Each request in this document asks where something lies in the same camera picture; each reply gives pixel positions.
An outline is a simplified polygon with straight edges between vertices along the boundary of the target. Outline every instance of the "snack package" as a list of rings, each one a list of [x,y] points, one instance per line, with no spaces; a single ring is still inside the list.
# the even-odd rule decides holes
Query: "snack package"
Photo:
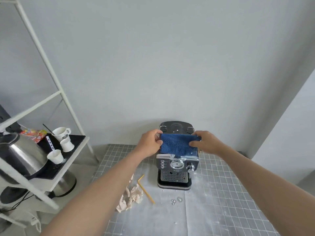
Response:
[[[20,134],[26,136],[36,143],[39,143],[39,141],[46,136],[47,132],[45,130],[26,129]]]

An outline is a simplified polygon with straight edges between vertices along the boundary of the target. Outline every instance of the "grid pattern tablecloth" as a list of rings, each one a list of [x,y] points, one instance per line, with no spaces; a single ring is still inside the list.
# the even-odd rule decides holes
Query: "grid pattern tablecloth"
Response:
[[[92,181],[107,172],[135,146],[109,144]],[[138,166],[131,189],[142,174],[141,184],[151,194],[153,205],[143,201],[130,210],[115,212],[105,236],[276,236],[279,235],[227,164],[215,155],[200,153],[198,169],[188,191],[160,189],[157,186],[155,156]],[[171,204],[171,199],[183,202]]]

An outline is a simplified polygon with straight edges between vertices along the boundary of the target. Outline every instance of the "microfiber cloth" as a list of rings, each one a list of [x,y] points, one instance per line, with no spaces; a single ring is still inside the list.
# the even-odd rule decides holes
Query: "microfiber cloth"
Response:
[[[188,134],[161,134],[163,144],[161,153],[175,154],[177,156],[197,156],[198,148],[189,146],[191,141],[200,141],[197,135]]]

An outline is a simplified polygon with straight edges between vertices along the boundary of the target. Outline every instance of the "yellow straw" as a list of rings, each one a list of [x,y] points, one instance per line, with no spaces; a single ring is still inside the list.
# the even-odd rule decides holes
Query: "yellow straw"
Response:
[[[152,201],[153,204],[155,204],[154,200],[152,197],[149,195],[149,193],[143,188],[143,186],[140,184],[140,180],[144,177],[144,174],[138,179],[138,184],[139,186],[143,189],[144,193],[149,197],[149,199]]]

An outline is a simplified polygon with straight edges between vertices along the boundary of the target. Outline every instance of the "kettle lid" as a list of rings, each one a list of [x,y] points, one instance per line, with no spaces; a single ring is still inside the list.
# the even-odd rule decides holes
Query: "kettle lid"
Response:
[[[16,132],[10,133],[0,137],[0,144],[14,144],[20,138]]]

